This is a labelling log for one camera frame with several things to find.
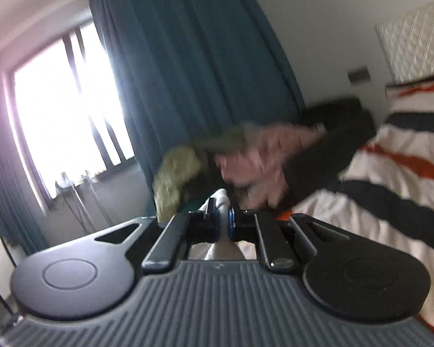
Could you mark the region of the white black chair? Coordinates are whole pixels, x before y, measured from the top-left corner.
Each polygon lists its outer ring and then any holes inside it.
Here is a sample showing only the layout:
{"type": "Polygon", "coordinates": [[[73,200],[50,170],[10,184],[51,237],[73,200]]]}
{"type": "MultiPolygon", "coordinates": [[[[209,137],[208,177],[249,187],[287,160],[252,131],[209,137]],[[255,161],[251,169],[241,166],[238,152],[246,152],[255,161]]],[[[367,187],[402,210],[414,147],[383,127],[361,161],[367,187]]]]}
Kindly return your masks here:
{"type": "Polygon", "coordinates": [[[17,305],[11,294],[11,276],[16,266],[26,257],[20,245],[3,244],[0,239],[0,331],[17,313],[17,305]]]}

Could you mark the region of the white garment steamer stand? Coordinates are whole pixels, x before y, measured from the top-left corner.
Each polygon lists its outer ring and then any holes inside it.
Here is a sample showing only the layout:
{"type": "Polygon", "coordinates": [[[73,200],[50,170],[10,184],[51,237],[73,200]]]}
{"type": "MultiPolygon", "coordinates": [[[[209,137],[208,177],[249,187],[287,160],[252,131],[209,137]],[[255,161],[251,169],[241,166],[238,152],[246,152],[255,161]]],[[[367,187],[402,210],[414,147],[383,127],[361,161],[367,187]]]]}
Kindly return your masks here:
{"type": "Polygon", "coordinates": [[[95,190],[94,184],[98,182],[95,177],[90,177],[89,172],[80,177],[80,182],[71,179],[65,171],[61,174],[61,180],[55,181],[55,190],[57,195],[60,196],[72,215],[84,230],[85,234],[94,233],[97,231],[95,222],[88,211],[84,202],[85,195],[83,190],[87,190],[93,198],[96,207],[101,213],[108,226],[113,226],[114,222],[109,216],[108,211],[102,205],[101,200],[95,190]]]}

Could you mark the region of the dark wall switch panel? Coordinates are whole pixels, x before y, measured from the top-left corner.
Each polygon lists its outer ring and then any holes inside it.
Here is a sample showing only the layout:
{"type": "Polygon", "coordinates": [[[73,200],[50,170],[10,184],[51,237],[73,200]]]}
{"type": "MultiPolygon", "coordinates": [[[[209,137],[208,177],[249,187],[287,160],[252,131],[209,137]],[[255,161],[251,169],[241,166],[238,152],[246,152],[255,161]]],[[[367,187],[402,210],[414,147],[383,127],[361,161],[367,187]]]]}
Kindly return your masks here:
{"type": "Polygon", "coordinates": [[[367,66],[361,66],[348,70],[347,77],[351,85],[371,81],[371,75],[367,66]]]}

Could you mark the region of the pink garment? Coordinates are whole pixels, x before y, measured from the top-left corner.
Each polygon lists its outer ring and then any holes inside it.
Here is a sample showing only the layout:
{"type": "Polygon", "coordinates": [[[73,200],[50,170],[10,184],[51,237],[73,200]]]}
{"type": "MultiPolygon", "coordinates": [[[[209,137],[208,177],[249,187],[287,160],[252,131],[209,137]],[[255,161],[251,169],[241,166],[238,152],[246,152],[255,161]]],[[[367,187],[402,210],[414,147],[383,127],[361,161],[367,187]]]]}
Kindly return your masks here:
{"type": "Polygon", "coordinates": [[[288,189],[283,165],[327,134],[324,125],[276,124],[260,128],[250,144],[215,156],[225,183],[242,190],[243,209],[275,208],[288,189]]]}

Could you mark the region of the left teal curtain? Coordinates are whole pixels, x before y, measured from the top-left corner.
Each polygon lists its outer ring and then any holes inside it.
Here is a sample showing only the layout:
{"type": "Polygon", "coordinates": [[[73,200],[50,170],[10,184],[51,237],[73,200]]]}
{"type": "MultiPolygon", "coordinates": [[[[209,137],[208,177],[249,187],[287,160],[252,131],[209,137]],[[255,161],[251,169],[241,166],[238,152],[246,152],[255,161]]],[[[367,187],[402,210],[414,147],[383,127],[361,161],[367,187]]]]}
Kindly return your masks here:
{"type": "Polygon", "coordinates": [[[48,243],[23,197],[18,173],[12,164],[13,139],[1,96],[0,87],[0,236],[31,255],[48,248],[48,243]]]}

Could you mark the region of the white track jacket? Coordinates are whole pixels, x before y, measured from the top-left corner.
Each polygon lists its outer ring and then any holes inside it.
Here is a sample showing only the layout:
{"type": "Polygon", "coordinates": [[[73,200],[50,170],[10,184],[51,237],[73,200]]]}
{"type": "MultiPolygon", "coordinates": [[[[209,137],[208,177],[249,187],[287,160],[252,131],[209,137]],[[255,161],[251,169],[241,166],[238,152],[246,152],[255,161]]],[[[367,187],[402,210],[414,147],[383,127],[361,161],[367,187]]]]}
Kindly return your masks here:
{"type": "Polygon", "coordinates": [[[207,261],[245,260],[240,248],[229,238],[230,201],[224,189],[213,193],[216,199],[216,222],[218,237],[215,243],[198,244],[195,252],[198,259],[207,261]]]}

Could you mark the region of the white quilted headboard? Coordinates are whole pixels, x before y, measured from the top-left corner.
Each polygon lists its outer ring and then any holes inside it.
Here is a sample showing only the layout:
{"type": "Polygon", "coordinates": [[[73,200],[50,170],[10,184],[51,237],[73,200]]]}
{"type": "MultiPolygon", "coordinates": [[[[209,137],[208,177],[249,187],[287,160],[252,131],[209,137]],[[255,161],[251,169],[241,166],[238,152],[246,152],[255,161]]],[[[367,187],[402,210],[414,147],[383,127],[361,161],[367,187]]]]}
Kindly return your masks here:
{"type": "Polygon", "coordinates": [[[378,23],[376,33],[394,82],[434,75],[434,2],[378,23]]]}

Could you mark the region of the olive green garment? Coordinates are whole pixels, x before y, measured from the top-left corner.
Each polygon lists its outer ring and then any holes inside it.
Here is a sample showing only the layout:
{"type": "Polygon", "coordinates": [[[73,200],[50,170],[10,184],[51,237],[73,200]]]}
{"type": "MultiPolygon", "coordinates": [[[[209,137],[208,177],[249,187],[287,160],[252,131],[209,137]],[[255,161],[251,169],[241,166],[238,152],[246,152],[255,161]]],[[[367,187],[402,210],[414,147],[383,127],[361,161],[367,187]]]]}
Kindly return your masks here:
{"type": "Polygon", "coordinates": [[[240,149],[252,141],[261,125],[246,121],[242,125],[233,125],[217,136],[194,141],[191,146],[194,149],[207,150],[209,152],[221,153],[240,149]]]}

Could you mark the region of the striped bed blanket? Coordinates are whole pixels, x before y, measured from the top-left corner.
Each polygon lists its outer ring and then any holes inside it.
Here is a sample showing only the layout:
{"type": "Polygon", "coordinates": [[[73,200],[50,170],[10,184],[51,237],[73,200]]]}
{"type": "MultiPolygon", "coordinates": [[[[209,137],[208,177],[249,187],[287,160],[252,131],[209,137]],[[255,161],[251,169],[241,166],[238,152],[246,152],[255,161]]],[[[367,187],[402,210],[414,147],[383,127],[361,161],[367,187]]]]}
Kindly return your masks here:
{"type": "Polygon", "coordinates": [[[409,253],[431,289],[420,318],[434,330],[434,75],[389,85],[390,113],[334,182],[284,211],[409,253]]]}

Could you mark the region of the yellow-green knit blanket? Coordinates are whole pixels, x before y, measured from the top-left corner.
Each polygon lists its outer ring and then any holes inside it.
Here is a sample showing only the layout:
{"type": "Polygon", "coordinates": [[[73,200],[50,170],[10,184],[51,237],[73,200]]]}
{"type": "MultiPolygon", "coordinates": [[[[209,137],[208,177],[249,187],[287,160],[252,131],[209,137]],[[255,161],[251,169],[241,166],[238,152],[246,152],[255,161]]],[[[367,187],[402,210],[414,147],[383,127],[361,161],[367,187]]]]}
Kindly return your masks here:
{"type": "Polygon", "coordinates": [[[153,177],[154,201],[160,222],[168,222],[175,215],[183,187],[198,176],[203,167],[193,147],[179,146],[167,152],[153,177]]]}

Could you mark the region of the window with dark frame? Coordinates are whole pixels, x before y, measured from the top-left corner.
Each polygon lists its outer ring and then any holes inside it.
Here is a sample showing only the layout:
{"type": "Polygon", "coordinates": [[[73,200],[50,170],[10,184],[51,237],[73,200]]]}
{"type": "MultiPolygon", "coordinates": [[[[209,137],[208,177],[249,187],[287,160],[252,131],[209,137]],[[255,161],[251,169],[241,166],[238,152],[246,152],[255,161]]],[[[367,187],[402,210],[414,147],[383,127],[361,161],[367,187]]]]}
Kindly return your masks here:
{"type": "Polygon", "coordinates": [[[93,21],[50,39],[6,80],[19,148],[45,208],[71,185],[133,165],[113,68],[93,21]]]}

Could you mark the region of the right teal curtain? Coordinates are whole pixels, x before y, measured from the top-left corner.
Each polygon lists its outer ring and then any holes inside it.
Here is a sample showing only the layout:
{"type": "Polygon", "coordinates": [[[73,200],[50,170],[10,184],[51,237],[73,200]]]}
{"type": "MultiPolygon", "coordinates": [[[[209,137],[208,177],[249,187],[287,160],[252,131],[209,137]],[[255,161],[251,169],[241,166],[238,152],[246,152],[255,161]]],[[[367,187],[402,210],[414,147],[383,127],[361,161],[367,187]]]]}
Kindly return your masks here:
{"type": "Polygon", "coordinates": [[[170,149],[305,103],[256,0],[88,0],[146,182],[170,149]]]}

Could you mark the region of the teal curtain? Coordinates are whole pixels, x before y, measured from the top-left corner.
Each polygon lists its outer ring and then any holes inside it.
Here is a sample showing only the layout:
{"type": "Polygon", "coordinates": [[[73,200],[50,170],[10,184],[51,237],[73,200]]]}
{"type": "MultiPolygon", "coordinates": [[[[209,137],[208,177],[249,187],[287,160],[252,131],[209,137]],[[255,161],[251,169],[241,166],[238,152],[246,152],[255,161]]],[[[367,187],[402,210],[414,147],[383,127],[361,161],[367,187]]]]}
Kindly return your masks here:
{"type": "Polygon", "coordinates": [[[0,236],[31,255],[48,248],[48,243],[23,197],[18,173],[12,164],[13,139],[1,96],[0,87],[0,236]]]}
{"type": "Polygon", "coordinates": [[[256,0],[88,0],[146,182],[170,149],[305,103],[256,0]]]}

